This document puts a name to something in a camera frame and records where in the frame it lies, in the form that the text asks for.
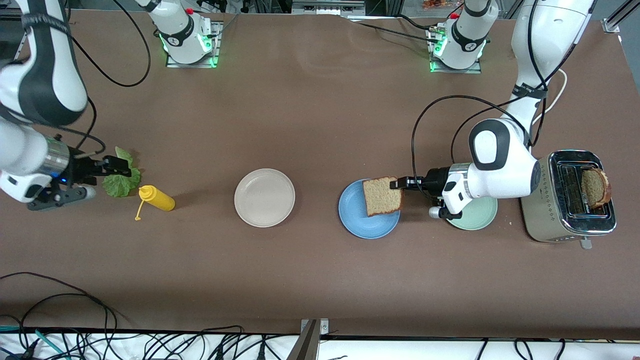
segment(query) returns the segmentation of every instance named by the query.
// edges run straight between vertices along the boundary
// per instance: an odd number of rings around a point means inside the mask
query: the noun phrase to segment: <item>black strap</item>
[[[141,8],[145,9],[146,12],[150,13],[156,9],[159,3],[160,3],[160,0],[151,0],[149,1],[149,4],[146,4],[145,6],[141,6]]]
[[[69,24],[58,20],[55,17],[50,16],[49,14],[26,13],[22,16],[22,27],[26,31],[29,31],[29,28],[34,28],[36,26],[48,26],[50,28],[60,30],[68,36],[71,36],[71,29],[69,28]]]
[[[471,53],[472,51],[475,51],[478,46],[482,45],[482,43],[486,39],[486,35],[483,38],[479,38],[478,40],[471,40],[465,37],[458,31],[457,20],[453,23],[453,26],[451,26],[451,35],[453,35],[453,39],[458,44],[460,44],[460,47],[462,47],[462,51],[464,51],[465,53]]]
[[[541,100],[547,98],[546,91],[536,89],[533,86],[529,86],[525,83],[522,83],[521,86],[515,85],[511,93],[517,97],[532,97],[534,99],[541,99]]]
[[[182,31],[178,33],[166,34],[160,31],[160,36],[162,36],[164,41],[168,42],[171,46],[175,46],[175,47],[182,46],[182,42],[186,38],[191,36],[194,28],[193,18],[190,16],[187,16],[187,18],[189,19],[189,22],[187,23],[186,28],[184,28]]]
[[[465,6],[465,12],[473,17],[481,17],[489,11],[489,7],[491,6],[492,2],[493,0],[487,1],[484,9],[480,10],[479,12],[475,12],[471,10],[468,6]]]

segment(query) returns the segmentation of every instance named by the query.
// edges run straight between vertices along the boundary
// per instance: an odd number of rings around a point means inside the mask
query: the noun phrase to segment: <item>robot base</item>
[[[442,62],[442,60],[433,56],[433,53],[430,51],[429,55],[431,57],[429,66],[431,67],[431,72],[451,72],[454,74],[480,74],[482,73],[480,69],[480,61],[476,60],[476,62],[471,65],[471,67],[467,69],[454,69],[450,68]]]
[[[444,30],[443,27],[444,23],[439,23],[438,27],[434,27],[432,29],[426,30],[425,33],[427,34],[427,38],[432,38],[432,39],[436,39],[436,40],[441,40],[441,38],[438,38],[438,35],[442,35],[442,31]],[[480,61],[476,60],[476,62],[474,62],[473,65],[471,65],[470,67],[466,68],[466,69],[454,69],[452,67],[448,67],[446,66],[442,60],[440,60],[437,56],[435,56],[433,53],[435,52],[436,46],[438,46],[437,44],[434,44],[432,42],[429,43],[429,66],[431,68],[431,72],[450,72],[453,74],[480,74],[481,73],[481,68],[480,68]]]
[[[196,61],[190,64],[183,64],[175,61],[169,54],[166,55],[166,67],[179,67],[179,68],[196,68],[196,69],[213,69],[218,67],[218,57],[220,56],[220,45],[222,44],[222,21],[211,22],[211,34],[217,36],[208,39],[211,44],[211,52],[206,54],[200,61]]]

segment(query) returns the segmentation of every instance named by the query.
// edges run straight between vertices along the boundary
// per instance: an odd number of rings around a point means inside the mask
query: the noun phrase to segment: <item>green lettuce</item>
[[[113,197],[125,197],[128,196],[131,190],[137,188],[140,185],[140,170],[134,168],[133,156],[126,150],[116,146],[116,156],[120,159],[127,160],[129,163],[129,169],[131,169],[131,177],[122,175],[109,175],[102,180],[102,187],[109,196]]]

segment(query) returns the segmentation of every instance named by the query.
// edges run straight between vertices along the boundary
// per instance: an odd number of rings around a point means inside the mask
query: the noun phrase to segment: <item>white floor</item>
[[[134,336],[135,334],[117,334],[116,337],[124,338]],[[175,340],[169,342],[167,347],[175,349],[189,338],[192,334],[179,336]],[[66,335],[69,346],[76,344],[76,335]],[[196,340],[185,351],[181,353],[184,360],[199,360],[204,348],[204,359],[207,359],[213,348],[215,348],[222,339],[222,335],[206,335],[202,339]],[[37,337],[29,334],[29,340],[34,341]],[[60,334],[47,335],[47,339],[52,341],[60,349],[65,349]],[[104,334],[93,334],[91,340],[104,339]],[[123,360],[143,360],[144,348],[147,341],[151,337],[149,335],[139,335],[136,338],[128,340],[114,340],[112,342],[113,349],[122,357]],[[284,336],[268,340],[269,346],[280,356],[286,359],[291,351],[297,336]],[[241,352],[251,344],[258,343],[260,336],[251,336],[238,346]],[[483,344],[482,341],[354,341],[354,340],[330,340],[322,342],[319,346],[318,360],[331,360],[342,356],[346,356],[346,360],[474,360],[476,359],[479,349]],[[527,343],[533,354],[533,358],[537,360],[553,360],[561,347],[558,342],[528,342]],[[0,334],[0,347],[13,352],[20,356],[23,352],[16,334]],[[105,342],[95,344],[98,352],[103,353]],[[525,348],[520,344],[521,351],[526,354]],[[225,360],[234,358],[234,348],[225,354]],[[238,360],[256,360],[259,346],[254,346],[241,356]],[[34,356],[38,359],[55,356],[57,351],[40,341],[36,347]],[[164,359],[168,355],[168,351],[160,348],[152,356],[146,359]],[[640,357],[640,344],[636,343],[567,343],[561,360],[633,360],[634,356]],[[91,353],[87,355],[88,360],[97,360],[98,357]],[[116,360],[116,357],[109,353],[107,360]],[[178,356],[172,355],[169,360],[180,360]],[[272,360],[276,357],[268,350],[266,351],[266,359]],[[484,350],[481,360],[519,360],[520,357],[513,348],[512,341],[490,341]]]

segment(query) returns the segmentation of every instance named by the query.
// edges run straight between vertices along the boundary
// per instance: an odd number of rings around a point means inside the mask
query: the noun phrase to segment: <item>brown table surface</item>
[[[477,232],[429,218],[416,193],[379,240],[349,234],[338,218],[352,181],[410,174],[411,130],[429,102],[509,97],[514,22],[495,24],[483,73],[472,76],[430,73],[421,42],[329,15],[240,15],[217,69],[166,69],[151,20],[134,16],[152,48],[142,85],[111,84],[77,52],[99,112],[93,133],[111,154],[116,145],[131,150],[143,183],[175,196],[177,209],[146,206],[136,222],[137,197],[114,199],[100,187],[93,201],[48,213],[2,194],[0,273],[71,282],[117,308],[126,316],[120,326],[131,329],[238,323],[296,332],[301,318],[321,317],[337,334],[640,338],[640,98],[618,37],[599,24],[564,66],[566,92],[534,151],[601,157],[618,228],[585,251],[531,240],[514,199],[500,200],[496,219]],[[398,20],[376,23],[420,34]],[[72,31],[114,78],[143,73],[146,54],[124,14],[74,11]],[[560,84],[552,81],[552,96]],[[450,164],[455,129],[483,107],[456,99],[427,114],[416,140],[421,174]],[[86,128],[90,115],[74,127]],[[469,128],[460,160],[470,159]],[[281,170],[296,188],[293,212],[269,229],[245,224],[234,208],[236,185],[258,168]],[[60,291],[40,279],[5,280],[0,307],[21,315]],[[26,325],[102,327],[103,316],[87,300],[56,299]]]

